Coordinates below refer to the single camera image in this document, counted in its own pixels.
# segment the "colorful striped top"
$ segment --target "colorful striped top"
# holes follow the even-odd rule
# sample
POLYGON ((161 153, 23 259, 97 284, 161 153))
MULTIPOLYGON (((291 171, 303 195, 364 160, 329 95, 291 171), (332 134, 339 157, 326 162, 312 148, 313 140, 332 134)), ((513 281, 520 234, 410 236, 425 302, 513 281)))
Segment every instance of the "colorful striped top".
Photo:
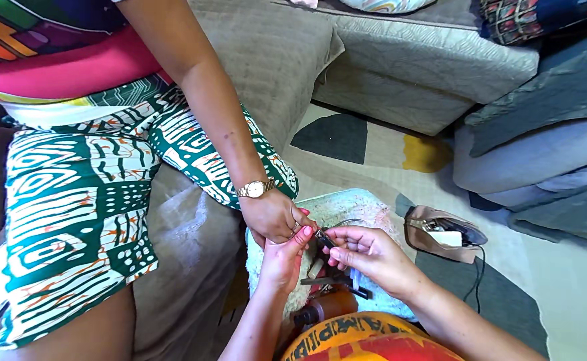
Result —
POLYGON ((170 83, 111 0, 0 0, 0 103, 18 121, 95 119, 170 83))

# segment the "patterned pillow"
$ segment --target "patterned pillow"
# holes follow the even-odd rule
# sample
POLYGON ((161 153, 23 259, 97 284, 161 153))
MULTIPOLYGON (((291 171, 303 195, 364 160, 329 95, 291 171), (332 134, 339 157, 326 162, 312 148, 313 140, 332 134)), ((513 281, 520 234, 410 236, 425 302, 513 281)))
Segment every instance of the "patterned pillow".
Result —
POLYGON ((481 36, 503 45, 523 42, 587 20, 587 0, 479 0, 481 36))
POLYGON ((408 13, 435 3, 436 0, 340 0, 347 6, 363 12, 408 13))

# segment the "yellow shape on rug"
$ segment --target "yellow shape on rug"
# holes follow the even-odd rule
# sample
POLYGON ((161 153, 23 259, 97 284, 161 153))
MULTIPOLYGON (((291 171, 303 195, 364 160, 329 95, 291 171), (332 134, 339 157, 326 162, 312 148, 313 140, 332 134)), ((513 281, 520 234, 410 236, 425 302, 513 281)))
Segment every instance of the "yellow shape on rug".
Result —
POLYGON ((418 138, 405 134, 405 161, 402 169, 412 169, 421 173, 435 173, 454 159, 454 152, 447 143, 436 138, 418 138))

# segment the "bottle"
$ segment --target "bottle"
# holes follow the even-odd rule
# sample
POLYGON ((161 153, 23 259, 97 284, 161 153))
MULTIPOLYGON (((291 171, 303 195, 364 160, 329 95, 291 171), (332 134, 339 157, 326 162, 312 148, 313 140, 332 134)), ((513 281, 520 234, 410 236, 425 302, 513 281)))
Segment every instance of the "bottle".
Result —
POLYGON ((310 300, 305 307, 293 314, 293 323, 296 328, 301 328, 357 311, 358 302, 355 296, 344 288, 339 288, 335 292, 310 300))

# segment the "floor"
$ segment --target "floor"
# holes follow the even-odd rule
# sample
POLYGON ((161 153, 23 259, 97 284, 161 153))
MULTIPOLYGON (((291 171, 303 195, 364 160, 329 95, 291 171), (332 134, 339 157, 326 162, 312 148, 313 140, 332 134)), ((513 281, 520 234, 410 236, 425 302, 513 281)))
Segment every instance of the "floor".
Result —
POLYGON ((399 215, 411 200, 471 220, 490 238, 488 264, 536 300, 551 359, 587 361, 587 244, 526 236, 505 226, 505 210, 471 207, 468 192, 451 181, 447 142, 335 114, 310 105, 297 136, 291 135, 291 145, 281 153, 300 179, 298 200, 364 188, 399 215), (336 121, 349 131, 329 131, 336 121), (317 141, 310 143, 310 137, 317 141))

